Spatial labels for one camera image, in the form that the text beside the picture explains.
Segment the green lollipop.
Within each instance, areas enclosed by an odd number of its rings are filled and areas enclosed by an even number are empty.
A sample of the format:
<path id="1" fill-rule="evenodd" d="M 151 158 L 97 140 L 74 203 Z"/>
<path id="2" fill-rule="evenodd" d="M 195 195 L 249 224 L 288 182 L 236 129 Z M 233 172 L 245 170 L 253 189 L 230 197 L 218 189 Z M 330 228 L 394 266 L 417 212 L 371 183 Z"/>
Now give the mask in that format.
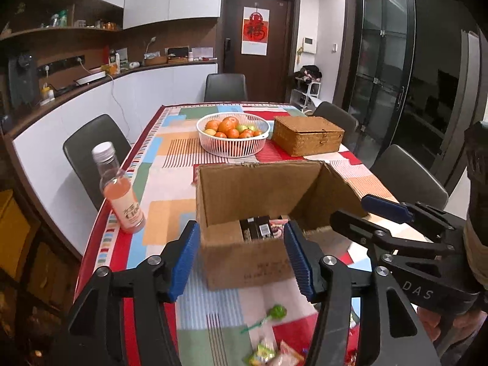
<path id="1" fill-rule="evenodd" d="M 266 312 L 266 316 L 262 318 L 260 321 L 255 322 L 252 325 L 247 326 L 246 328 L 241 330 L 241 334 L 244 334 L 248 331 L 251 331 L 257 327 L 265 325 L 267 322 L 270 321 L 281 321 L 287 316 L 287 309 L 285 306 L 280 305 L 280 304 L 275 304 L 272 308 L 270 308 Z"/>

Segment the pink bear snack packet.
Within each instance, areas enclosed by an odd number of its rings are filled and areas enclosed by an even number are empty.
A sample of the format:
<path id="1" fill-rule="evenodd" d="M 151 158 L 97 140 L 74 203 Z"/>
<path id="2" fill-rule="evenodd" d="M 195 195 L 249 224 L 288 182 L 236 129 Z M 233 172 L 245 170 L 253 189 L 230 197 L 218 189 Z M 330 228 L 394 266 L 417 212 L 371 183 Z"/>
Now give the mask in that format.
<path id="1" fill-rule="evenodd" d="M 289 222 L 288 219 L 271 219 L 269 225 L 271 228 L 271 234 L 274 238 L 280 238 L 285 231 L 285 225 Z"/>

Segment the black biscuit packet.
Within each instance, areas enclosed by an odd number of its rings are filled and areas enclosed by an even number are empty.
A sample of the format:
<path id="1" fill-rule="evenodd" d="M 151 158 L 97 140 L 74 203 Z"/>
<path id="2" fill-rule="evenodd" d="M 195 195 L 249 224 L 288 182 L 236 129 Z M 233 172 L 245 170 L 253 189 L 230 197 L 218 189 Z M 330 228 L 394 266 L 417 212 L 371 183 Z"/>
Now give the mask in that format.
<path id="1" fill-rule="evenodd" d="M 239 220 L 242 237 L 245 242 L 264 240 L 273 237 L 269 225 L 269 216 L 250 217 Z"/>

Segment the pink red snack packet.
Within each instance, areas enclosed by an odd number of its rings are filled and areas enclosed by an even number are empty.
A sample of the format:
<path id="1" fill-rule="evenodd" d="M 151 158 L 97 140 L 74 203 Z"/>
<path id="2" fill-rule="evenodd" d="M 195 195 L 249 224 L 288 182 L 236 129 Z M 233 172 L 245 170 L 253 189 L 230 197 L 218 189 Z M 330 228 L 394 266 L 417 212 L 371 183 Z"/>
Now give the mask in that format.
<path id="1" fill-rule="evenodd" d="M 285 341 L 280 342 L 277 356 L 267 363 L 268 366 L 298 366 L 304 362 L 304 357 Z"/>

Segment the green yellow durian candy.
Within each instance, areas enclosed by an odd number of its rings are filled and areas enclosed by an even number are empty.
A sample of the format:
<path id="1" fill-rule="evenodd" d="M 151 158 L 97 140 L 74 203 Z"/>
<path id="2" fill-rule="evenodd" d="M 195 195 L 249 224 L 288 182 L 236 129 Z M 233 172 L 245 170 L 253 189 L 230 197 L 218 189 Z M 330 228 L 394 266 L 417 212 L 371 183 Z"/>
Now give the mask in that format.
<path id="1" fill-rule="evenodd" d="M 263 366 L 272 361 L 276 356 L 276 350 L 272 342 L 262 339 L 255 350 L 246 358 L 245 364 L 249 366 Z"/>

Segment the dark chair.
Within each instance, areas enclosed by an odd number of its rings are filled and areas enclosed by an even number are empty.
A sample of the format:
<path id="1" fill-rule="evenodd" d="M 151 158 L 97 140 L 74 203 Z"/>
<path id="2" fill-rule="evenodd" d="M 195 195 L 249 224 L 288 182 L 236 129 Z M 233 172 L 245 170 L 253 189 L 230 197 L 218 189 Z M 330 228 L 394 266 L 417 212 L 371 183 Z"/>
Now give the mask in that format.
<path id="1" fill-rule="evenodd" d="M 373 163 L 371 172 L 399 202 L 421 202 L 441 210 L 447 205 L 444 186 L 398 145 L 390 145 Z"/>
<path id="2" fill-rule="evenodd" d="M 343 142 L 350 141 L 359 126 L 359 122 L 350 113 L 330 102 L 322 102 L 313 113 L 314 117 L 322 117 L 344 130 Z"/>
<path id="3" fill-rule="evenodd" d="M 89 121 L 63 143 L 65 157 L 97 211 L 104 199 L 100 164 L 122 162 L 130 150 L 127 138 L 108 114 Z"/>

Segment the brown cardboard box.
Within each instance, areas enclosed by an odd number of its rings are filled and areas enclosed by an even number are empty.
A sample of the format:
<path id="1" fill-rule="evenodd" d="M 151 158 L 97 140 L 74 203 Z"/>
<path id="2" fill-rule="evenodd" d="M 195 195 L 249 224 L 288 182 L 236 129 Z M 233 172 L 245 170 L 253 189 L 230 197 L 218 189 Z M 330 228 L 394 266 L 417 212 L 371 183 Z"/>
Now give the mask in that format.
<path id="1" fill-rule="evenodd" d="M 251 225 L 285 218 L 326 254 L 343 255 L 350 240 L 330 226 L 337 210 L 366 217 L 361 199 L 329 164 L 206 164 L 198 168 L 196 215 L 210 290 L 262 286 L 293 277 L 281 236 L 262 239 Z"/>

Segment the dark chair right far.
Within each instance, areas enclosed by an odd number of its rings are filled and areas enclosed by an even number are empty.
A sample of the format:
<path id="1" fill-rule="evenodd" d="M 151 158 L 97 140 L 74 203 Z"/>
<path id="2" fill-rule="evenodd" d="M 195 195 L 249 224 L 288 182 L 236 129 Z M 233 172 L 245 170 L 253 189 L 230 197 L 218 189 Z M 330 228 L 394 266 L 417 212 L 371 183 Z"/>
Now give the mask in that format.
<path id="1" fill-rule="evenodd" d="M 359 122 L 350 113 L 330 102 L 322 102 L 313 113 L 314 117 L 322 117 L 344 130 L 343 142 L 350 141 L 359 126 Z"/>

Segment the woven wicker basket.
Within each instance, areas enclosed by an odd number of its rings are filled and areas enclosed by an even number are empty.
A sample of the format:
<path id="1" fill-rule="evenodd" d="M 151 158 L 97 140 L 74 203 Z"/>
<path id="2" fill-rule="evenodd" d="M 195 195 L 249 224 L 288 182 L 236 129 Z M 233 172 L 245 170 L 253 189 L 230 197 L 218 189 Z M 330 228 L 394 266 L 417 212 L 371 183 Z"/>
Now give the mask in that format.
<path id="1" fill-rule="evenodd" d="M 337 152 L 345 131 L 323 117 L 276 117 L 272 141 L 292 157 Z"/>

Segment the pink drink bottle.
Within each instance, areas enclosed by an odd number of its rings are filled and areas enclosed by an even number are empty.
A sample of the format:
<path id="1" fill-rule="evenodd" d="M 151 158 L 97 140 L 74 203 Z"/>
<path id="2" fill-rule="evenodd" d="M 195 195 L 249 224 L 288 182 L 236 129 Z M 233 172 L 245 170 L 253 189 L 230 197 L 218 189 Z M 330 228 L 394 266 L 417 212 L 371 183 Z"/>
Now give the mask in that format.
<path id="1" fill-rule="evenodd" d="M 145 217 L 130 178 L 120 167 L 112 142 L 93 147 L 93 161 L 100 175 L 100 190 L 109 202 L 119 226 L 126 233 L 136 233 L 145 226 Z"/>

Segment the white fruit basket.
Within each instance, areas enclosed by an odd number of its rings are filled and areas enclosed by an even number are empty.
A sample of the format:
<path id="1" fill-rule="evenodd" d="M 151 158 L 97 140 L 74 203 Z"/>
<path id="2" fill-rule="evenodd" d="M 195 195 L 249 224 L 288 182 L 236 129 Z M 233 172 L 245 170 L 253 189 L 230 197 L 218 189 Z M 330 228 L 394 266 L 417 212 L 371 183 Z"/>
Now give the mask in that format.
<path id="1" fill-rule="evenodd" d="M 270 124 L 249 113 L 213 113 L 196 124 L 200 144 L 208 153 L 229 159 L 248 157 L 264 148 Z"/>

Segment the oranges in basket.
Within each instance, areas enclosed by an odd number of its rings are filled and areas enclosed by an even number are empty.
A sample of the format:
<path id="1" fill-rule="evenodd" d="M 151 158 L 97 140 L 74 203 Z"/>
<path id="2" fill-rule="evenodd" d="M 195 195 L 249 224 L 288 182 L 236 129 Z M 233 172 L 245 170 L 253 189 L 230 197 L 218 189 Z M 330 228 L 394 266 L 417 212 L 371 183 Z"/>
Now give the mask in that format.
<path id="1" fill-rule="evenodd" d="M 223 139 L 247 139 L 263 135 L 265 131 L 254 121 L 228 116 L 222 119 L 213 118 L 203 126 L 203 133 Z"/>

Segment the dark chair left side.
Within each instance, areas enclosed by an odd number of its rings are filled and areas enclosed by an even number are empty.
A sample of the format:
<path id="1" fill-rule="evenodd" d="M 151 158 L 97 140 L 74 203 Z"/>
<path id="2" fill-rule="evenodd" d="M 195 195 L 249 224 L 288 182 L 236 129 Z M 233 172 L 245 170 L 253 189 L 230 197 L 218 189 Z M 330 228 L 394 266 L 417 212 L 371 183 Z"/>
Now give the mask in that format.
<path id="1" fill-rule="evenodd" d="M 130 150 L 127 138 L 108 114 L 89 121 L 63 143 L 65 157 L 97 211 L 104 199 L 100 164 L 122 162 Z"/>

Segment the dark wooden door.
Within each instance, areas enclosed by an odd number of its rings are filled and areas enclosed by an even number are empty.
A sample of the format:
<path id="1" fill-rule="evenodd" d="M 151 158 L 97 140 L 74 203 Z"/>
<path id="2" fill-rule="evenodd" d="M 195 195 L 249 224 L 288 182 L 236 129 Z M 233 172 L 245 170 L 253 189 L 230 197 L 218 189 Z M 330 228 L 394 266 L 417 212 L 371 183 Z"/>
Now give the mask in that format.
<path id="1" fill-rule="evenodd" d="M 251 102 L 287 102 L 301 0 L 222 0 L 219 71 L 246 77 Z"/>

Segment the black coffee machine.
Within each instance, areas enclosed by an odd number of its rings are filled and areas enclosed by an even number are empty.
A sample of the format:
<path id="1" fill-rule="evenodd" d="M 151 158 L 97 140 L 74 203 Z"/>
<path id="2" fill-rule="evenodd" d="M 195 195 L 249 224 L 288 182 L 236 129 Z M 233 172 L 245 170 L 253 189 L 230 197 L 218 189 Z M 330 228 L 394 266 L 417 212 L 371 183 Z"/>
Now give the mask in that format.
<path id="1" fill-rule="evenodd" d="M 8 87 L 14 109 L 33 106 L 40 100 L 36 58 L 29 52 L 12 56 L 8 60 Z"/>

